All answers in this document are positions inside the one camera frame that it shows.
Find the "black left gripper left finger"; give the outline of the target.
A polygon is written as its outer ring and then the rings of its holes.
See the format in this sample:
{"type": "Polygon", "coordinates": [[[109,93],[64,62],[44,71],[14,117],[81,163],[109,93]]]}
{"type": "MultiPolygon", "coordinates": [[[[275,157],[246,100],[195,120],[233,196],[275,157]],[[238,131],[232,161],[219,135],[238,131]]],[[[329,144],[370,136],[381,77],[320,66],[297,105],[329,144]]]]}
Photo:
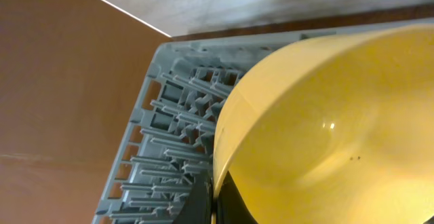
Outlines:
{"type": "Polygon", "coordinates": [[[212,174],[202,171],[173,224],[210,224],[213,208],[212,174]]]}

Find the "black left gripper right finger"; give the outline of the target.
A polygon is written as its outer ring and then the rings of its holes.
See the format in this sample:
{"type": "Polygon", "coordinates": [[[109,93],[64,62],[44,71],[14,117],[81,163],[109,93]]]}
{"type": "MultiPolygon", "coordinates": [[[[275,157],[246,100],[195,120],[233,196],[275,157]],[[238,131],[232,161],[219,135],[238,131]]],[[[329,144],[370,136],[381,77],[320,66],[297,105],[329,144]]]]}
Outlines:
{"type": "Polygon", "coordinates": [[[230,173],[224,178],[216,204],[217,224],[257,224],[230,173]]]}

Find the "yellow bowl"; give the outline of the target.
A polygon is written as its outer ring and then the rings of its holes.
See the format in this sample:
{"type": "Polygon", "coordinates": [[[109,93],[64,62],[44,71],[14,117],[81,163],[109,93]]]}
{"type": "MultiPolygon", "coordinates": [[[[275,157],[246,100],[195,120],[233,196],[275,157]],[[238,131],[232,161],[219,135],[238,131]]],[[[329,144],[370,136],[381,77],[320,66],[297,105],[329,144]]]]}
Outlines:
{"type": "Polygon", "coordinates": [[[433,25],[297,41],[229,94],[214,195],[259,223],[433,219],[433,25]]]}

